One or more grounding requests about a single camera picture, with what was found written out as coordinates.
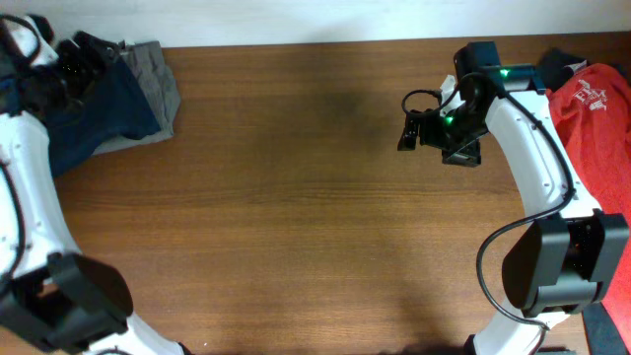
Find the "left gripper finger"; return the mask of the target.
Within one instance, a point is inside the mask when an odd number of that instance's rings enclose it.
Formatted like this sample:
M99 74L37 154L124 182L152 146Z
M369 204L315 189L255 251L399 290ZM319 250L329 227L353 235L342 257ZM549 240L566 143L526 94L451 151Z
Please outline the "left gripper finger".
M76 32L72 39L78 45L81 54L97 69L105 69L119 58L120 46L115 42L83 31Z
M80 47L70 39L64 39L57 44L58 61L56 68L67 81L90 83L92 81L92 65L83 55Z

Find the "navy blue shorts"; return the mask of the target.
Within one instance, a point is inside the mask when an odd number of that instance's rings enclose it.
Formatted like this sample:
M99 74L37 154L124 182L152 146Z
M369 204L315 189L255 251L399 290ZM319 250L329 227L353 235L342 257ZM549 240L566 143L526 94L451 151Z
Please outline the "navy blue shorts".
M85 162L114 137L140 140L160 131L137 79L121 59L109 66L82 107L49 114L45 126L55 177Z

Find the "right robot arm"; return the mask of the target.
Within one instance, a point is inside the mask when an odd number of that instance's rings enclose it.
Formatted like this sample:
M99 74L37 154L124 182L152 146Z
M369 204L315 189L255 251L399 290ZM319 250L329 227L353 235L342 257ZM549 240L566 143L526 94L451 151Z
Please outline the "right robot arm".
M468 354L539 354L551 329L600 303L628 241L619 213L583 185L555 130L534 68L485 65L448 77L438 106L408 109L398 143L438 148L448 165L475 167L492 135L509 164L525 215L502 267L505 299L465 342Z

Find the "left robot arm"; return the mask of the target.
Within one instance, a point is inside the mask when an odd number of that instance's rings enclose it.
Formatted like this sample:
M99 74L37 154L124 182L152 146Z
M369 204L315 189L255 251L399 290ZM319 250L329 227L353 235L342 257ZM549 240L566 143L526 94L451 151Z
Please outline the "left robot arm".
M49 162L46 115L99 101L98 88L122 67L116 46L86 33L45 59L35 47L8 50L16 73L1 81L1 324L31 346L67 354L185 354L134 311L128 286L112 266L80 251L61 211Z

